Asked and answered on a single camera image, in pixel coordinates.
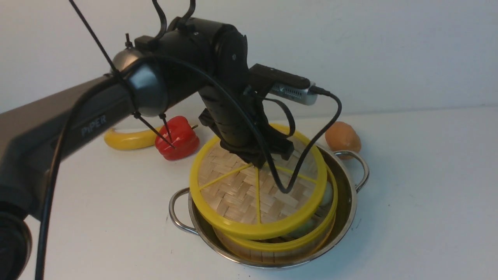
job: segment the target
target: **woven bamboo surface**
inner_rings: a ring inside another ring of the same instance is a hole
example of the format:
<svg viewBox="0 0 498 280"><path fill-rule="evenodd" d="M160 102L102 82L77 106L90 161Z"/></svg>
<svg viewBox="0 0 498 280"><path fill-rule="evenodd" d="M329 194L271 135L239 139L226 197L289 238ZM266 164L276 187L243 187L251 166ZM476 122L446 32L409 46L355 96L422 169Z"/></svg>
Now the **woven bamboo surface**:
<svg viewBox="0 0 498 280"><path fill-rule="evenodd" d="M284 161L280 156L274 156L284 186L288 185L291 173L305 148L305 144L297 138L289 139L294 143L291 158ZM317 166L311 153L306 155L299 175L292 191L283 194L278 190L267 166L257 170L217 143L202 161L198 183L204 200L219 215L240 223L264 224L292 215L312 195L317 179Z"/></svg>

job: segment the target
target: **yellow plastic rim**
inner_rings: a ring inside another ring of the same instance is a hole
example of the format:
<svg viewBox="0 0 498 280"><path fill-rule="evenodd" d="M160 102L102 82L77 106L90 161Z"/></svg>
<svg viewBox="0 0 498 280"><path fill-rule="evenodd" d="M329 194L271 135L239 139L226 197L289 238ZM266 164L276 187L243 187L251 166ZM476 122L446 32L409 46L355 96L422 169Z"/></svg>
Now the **yellow plastic rim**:
<svg viewBox="0 0 498 280"><path fill-rule="evenodd" d="M281 125L272 124L273 127L282 131L283 133L288 133L289 128ZM294 133L294 137L299 139L305 144L308 144L310 140L299 132ZM316 211L316 208L322 201L323 195L325 193L326 183L327 183L327 169L326 164L323 159L322 154L316 146L313 146L310 150L313 155L316 166L317 166L317 179L315 189L313 194L308 199L308 201L294 214L288 216L277 222L268 224L243 224L240 222L232 221L223 216L220 216L215 210L213 210L204 200L201 194L201 188L205 186L199 186L199 168L202 164L202 160L205 158L209 150L216 145L220 139L215 136L209 140L199 151L195 157L194 163L192 165L190 173L190 194L195 205L199 209L201 215L215 228L222 231L230 236L239 237L242 239L270 239L278 236L285 235L304 223L308 221L311 216Z"/></svg>
<svg viewBox="0 0 498 280"><path fill-rule="evenodd" d="M333 193L334 193L334 197L332 198L332 206L330 207L330 211L327 214L327 216L325 217L325 219L323 220L323 222L316 229L314 229L312 232L308 233L307 235L305 235L301 238L294 239L294 240L288 241L288 242L282 242L282 243L262 243L262 242L253 241L253 240L241 239L241 238L233 237L233 236L226 235L226 234L225 234L225 236L228 239L230 239L231 241L233 241L234 243L236 243L244 248L256 250L256 251L262 251L262 252L290 251L290 250L301 248L301 247L305 246L306 244L312 242L313 240L318 238L318 236L320 236L320 234L325 232L325 230L327 230L327 228L329 226L330 226L330 228L332 228L333 227L332 223L335 222L337 202L338 202L337 182L336 182L336 179L334 178L334 175L332 174L332 172L328 166L327 166L327 171L328 171L330 178L331 178L331 181L332 181L332 189L333 189Z"/></svg>

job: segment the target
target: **banana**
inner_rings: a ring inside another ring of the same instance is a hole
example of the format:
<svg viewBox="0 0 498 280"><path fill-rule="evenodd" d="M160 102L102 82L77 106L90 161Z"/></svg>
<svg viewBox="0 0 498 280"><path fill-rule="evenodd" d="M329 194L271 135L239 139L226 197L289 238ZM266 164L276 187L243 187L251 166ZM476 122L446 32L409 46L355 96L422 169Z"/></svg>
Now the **banana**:
<svg viewBox="0 0 498 280"><path fill-rule="evenodd" d="M116 150L134 150L154 146L156 134L152 130L134 133L119 133L112 128L104 135L106 144Z"/></svg>

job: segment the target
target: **robotic arm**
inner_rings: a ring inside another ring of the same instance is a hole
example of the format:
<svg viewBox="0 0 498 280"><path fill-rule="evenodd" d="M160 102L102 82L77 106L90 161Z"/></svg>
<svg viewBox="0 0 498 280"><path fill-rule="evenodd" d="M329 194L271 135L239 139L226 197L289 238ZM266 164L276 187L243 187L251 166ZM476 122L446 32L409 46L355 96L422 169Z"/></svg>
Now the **robotic arm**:
<svg viewBox="0 0 498 280"><path fill-rule="evenodd" d="M136 38L134 46L127 39L126 49L114 58L133 95L106 74L0 114L0 279L17 278L29 259L30 233L23 220L27 215L41 219L47 171L60 132L75 101L87 91L98 94L72 123L63 158L134 112L155 117L199 92L206 105L199 119L221 139L222 147L255 166L265 163L248 124L227 96L195 71L161 57L185 61L217 78L261 131L270 152L284 159L292 154L287 135L268 124L262 101L273 93L312 105L320 88L306 78L259 64L249 69L247 38L232 25L178 17L167 30L163 27L156 37Z"/></svg>

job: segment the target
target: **toy vegetable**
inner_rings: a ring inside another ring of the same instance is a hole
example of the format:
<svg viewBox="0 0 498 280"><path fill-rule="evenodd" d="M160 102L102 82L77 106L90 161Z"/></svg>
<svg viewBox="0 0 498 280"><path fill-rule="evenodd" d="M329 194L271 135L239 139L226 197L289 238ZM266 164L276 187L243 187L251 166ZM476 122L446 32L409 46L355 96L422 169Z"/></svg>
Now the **toy vegetable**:
<svg viewBox="0 0 498 280"><path fill-rule="evenodd" d="M176 116L170 119L167 124L171 137L165 126L159 130L159 133L169 140L174 147L157 136L155 146L159 153L167 160L177 160L195 153L199 147L199 138L190 127L187 119L183 116Z"/></svg>

